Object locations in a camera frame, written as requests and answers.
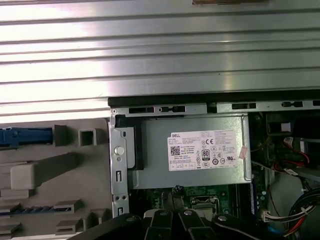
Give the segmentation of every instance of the red cable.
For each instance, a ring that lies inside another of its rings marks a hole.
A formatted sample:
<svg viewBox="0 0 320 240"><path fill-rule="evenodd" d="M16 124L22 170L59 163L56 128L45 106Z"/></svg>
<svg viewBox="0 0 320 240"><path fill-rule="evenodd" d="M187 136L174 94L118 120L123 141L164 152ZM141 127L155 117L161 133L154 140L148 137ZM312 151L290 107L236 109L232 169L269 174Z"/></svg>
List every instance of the red cable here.
<svg viewBox="0 0 320 240"><path fill-rule="evenodd" d="M294 164L299 167L304 167L305 165L302 162L289 161L289 160L281 160L282 163Z"/></svg>
<svg viewBox="0 0 320 240"><path fill-rule="evenodd" d="M299 219L299 221L291 228L291 230L288 232L289 234L294 233L298 228L301 227L301 225L304 223L306 217L302 217Z"/></svg>
<svg viewBox="0 0 320 240"><path fill-rule="evenodd" d="M283 143L283 145L284 145L285 147L287 147L287 148L290 149L291 151L293 151L293 152L295 152L295 153L297 153L297 154L303 155L303 156L306 158L307 163L308 163L308 164L310 163L310 159L309 159L309 157L308 157L307 154L305 154L305 153L302 152L302 151L297 151L297 150L293 149L292 147L290 147L290 146L289 146L287 143L285 143L284 141L283 141L282 143Z"/></svg>

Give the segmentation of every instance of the barcode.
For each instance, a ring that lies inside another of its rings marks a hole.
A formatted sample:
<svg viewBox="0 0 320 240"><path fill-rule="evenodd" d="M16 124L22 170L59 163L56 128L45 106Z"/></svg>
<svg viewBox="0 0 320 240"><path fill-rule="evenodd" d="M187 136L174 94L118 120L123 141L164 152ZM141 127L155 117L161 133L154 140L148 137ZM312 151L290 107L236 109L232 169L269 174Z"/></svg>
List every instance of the barcode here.
<svg viewBox="0 0 320 240"><path fill-rule="evenodd" d="M180 146L171 146L171 156L178 156L180 155Z"/></svg>

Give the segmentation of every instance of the aluminum panel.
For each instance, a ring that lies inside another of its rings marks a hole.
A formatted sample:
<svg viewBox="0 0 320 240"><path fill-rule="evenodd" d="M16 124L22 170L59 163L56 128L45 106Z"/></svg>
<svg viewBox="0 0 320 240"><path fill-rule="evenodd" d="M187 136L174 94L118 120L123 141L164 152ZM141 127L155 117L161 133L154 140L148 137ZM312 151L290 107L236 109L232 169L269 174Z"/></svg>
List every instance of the aluminum panel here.
<svg viewBox="0 0 320 240"><path fill-rule="evenodd" d="M0 1L0 107L17 106L0 122L73 118L79 101L114 96L319 89L319 12L318 0Z"/></svg>

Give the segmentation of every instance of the green circuit board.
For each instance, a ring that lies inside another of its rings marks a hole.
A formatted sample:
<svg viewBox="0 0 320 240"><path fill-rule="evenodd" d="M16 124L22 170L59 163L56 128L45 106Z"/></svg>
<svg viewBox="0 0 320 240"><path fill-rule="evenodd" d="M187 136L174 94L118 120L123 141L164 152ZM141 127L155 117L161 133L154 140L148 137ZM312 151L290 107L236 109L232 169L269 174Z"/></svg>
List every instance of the green circuit board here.
<svg viewBox="0 0 320 240"><path fill-rule="evenodd" d="M148 189L147 195L151 201L151 206L154 209L162 207L161 195L165 191L165 188ZM216 196L219 199L219 213L229 213L231 207L231 199L229 193L229 187L227 185L215 185L215 186L193 186L185 187L184 195L182 197L184 207L187 209L192 208L191 198L202 196Z"/></svg>

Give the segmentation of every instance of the white sticker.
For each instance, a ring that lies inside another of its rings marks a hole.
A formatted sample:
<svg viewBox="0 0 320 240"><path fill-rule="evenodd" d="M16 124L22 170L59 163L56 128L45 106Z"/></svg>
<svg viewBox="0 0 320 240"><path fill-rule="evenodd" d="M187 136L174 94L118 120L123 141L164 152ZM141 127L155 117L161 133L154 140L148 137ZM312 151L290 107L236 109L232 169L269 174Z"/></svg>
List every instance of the white sticker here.
<svg viewBox="0 0 320 240"><path fill-rule="evenodd" d="M293 141L294 141L294 138L291 136L288 136L283 140L283 142L287 144L290 148L293 148L292 146Z"/></svg>
<svg viewBox="0 0 320 240"><path fill-rule="evenodd" d="M233 130L173 132L168 137L169 171L237 167Z"/></svg>
<svg viewBox="0 0 320 240"><path fill-rule="evenodd" d="M292 176L298 176L299 174L296 173L295 171L293 171L292 169L289 169L289 168L284 168L283 169L287 174L290 174Z"/></svg>

